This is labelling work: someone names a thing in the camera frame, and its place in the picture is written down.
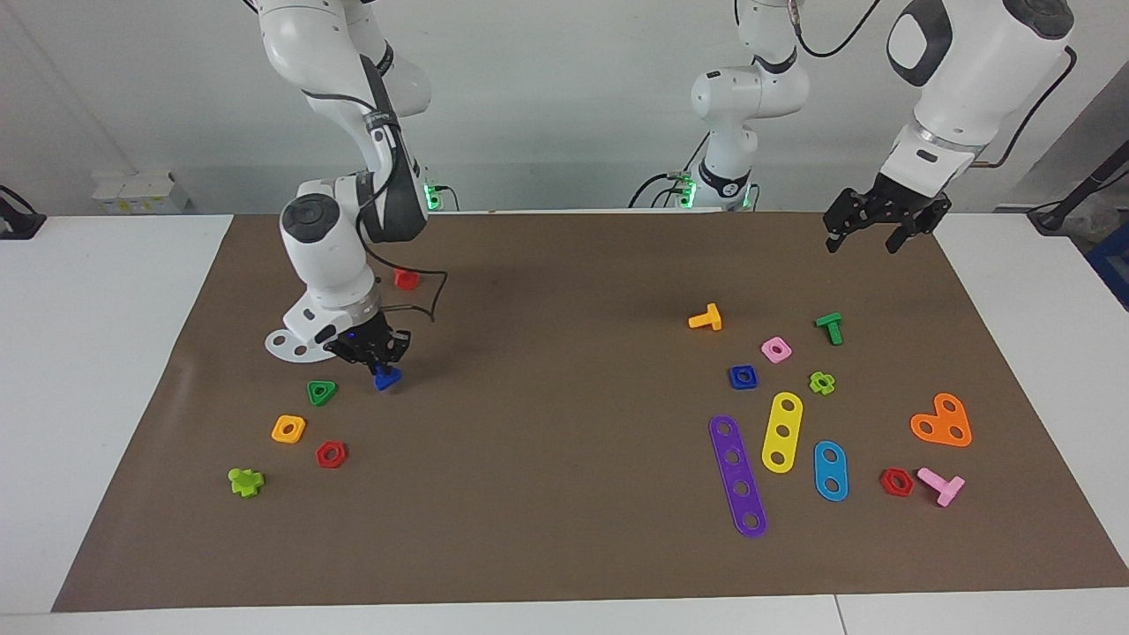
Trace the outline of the white curved perforated plate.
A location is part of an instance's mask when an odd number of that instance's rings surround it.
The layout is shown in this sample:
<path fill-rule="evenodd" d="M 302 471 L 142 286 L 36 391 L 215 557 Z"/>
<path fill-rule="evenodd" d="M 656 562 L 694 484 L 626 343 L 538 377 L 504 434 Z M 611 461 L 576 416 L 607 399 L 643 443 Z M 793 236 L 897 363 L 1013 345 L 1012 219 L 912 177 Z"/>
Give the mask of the white curved perforated plate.
<path fill-rule="evenodd" d="M 333 358 L 331 351 L 323 349 L 313 339 L 303 340 L 294 331 L 280 329 L 265 338 L 265 348 L 271 355 L 291 364 L 316 364 Z"/>

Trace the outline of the yellow three-hole plastic plate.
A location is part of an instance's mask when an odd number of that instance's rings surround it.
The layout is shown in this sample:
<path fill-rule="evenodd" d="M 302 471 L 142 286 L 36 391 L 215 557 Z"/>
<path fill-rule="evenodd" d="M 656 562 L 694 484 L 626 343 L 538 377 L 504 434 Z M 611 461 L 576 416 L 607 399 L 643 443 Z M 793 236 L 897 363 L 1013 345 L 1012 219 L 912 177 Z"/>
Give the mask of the yellow three-hole plastic plate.
<path fill-rule="evenodd" d="M 800 434 L 804 405 L 793 392 L 778 392 L 767 416 L 761 459 L 770 473 L 786 475 L 793 469 Z"/>

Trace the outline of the orange heart-shaped plastic plate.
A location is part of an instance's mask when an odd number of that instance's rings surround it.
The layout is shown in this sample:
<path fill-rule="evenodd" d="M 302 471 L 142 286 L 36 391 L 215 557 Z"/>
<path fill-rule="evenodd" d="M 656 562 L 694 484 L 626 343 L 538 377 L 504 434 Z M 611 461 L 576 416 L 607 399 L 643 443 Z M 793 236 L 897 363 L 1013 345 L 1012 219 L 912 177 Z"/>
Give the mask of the orange heart-shaped plastic plate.
<path fill-rule="evenodd" d="M 908 421 L 914 437 L 926 443 L 968 447 L 973 437 L 963 402 L 954 394 L 940 392 L 934 398 L 934 407 L 935 414 L 916 414 Z"/>

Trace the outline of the blue crate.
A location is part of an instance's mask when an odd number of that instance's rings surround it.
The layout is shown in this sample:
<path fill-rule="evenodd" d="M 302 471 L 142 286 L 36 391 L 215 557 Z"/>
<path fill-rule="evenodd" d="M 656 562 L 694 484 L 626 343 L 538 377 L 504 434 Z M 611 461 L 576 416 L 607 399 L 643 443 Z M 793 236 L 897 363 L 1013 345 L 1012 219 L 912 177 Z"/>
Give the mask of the blue crate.
<path fill-rule="evenodd" d="M 1129 220 L 1089 249 L 1085 260 L 1129 312 Z"/>

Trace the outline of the brown table mat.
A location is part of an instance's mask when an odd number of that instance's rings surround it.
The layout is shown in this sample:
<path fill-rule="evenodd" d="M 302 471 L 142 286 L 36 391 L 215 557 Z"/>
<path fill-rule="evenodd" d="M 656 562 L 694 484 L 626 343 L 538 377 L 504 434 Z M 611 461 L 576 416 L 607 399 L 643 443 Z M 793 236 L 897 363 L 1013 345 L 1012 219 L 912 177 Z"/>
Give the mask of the brown table mat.
<path fill-rule="evenodd" d="M 56 611 L 255 604 L 914 594 L 1129 586 L 1129 568 L 933 237 L 834 256 L 816 214 L 487 214 L 380 250 L 450 273 L 385 392 L 338 359 L 287 364 L 265 336 L 301 293 L 274 217 L 233 220 Z M 717 304 L 723 329 L 688 318 Z M 840 312 L 832 346 L 815 318 Z M 793 355 L 771 364 L 761 345 Z M 759 386 L 730 388 L 750 364 Z M 835 377 L 830 395 L 808 377 Z M 336 382 L 322 407 L 314 379 Z M 761 459 L 778 392 L 795 463 Z M 968 447 L 908 421 L 937 393 Z M 300 442 L 270 434 L 300 415 Z M 709 423 L 739 425 L 767 531 L 730 522 Z M 327 440 L 348 447 L 316 462 Z M 841 446 L 849 495 L 814 486 Z M 233 467 L 265 475 L 252 498 Z M 887 467 L 908 497 L 879 486 Z M 948 507 L 916 477 L 965 486 Z"/>

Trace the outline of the blue two-hole plastic plate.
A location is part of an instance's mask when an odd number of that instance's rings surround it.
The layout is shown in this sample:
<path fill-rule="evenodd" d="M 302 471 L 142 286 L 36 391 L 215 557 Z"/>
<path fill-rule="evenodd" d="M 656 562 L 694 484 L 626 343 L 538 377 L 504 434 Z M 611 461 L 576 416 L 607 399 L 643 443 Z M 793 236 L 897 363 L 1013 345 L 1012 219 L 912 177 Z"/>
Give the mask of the blue two-hole plastic plate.
<path fill-rule="evenodd" d="M 844 450 L 831 440 L 819 441 L 813 454 L 814 486 L 829 502 L 842 502 L 849 495 L 849 466 Z"/>

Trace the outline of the purple four-hole plastic plate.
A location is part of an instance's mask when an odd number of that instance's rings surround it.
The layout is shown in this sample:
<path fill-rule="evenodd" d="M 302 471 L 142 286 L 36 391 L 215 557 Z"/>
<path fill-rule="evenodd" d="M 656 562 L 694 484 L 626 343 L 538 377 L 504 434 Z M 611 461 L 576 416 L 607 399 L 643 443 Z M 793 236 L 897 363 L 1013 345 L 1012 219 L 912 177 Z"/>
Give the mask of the purple four-hole plastic plate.
<path fill-rule="evenodd" d="M 723 493 L 729 502 L 730 522 L 746 538 L 762 537 L 767 531 L 765 506 L 759 498 L 758 480 L 738 423 L 730 415 L 714 415 L 708 429 Z"/>

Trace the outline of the pink plastic screw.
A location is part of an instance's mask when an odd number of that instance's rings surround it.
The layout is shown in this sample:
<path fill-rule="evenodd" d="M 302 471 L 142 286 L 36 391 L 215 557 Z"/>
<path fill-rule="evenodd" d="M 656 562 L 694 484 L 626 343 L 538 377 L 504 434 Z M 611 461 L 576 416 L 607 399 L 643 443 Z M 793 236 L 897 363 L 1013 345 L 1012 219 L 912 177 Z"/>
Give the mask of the pink plastic screw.
<path fill-rule="evenodd" d="M 943 475 L 936 475 L 930 467 L 919 467 L 916 478 L 936 493 L 936 504 L 943 508 L 948 507 L 965 486 L 965 480 L 959 475 L 946 479 Z"/>

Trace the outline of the white power boxes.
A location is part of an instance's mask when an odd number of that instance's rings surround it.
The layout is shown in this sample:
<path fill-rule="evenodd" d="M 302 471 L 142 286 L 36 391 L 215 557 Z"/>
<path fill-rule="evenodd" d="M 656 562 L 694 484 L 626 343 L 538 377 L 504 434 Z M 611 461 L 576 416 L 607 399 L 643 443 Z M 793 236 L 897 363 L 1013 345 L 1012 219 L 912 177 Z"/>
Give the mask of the white power boxes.
<path fill-rule="evenodd" d="M 190 203 L 169 169 L 95 174 L 90 198 L 103 214 L 184 214 Z"/>

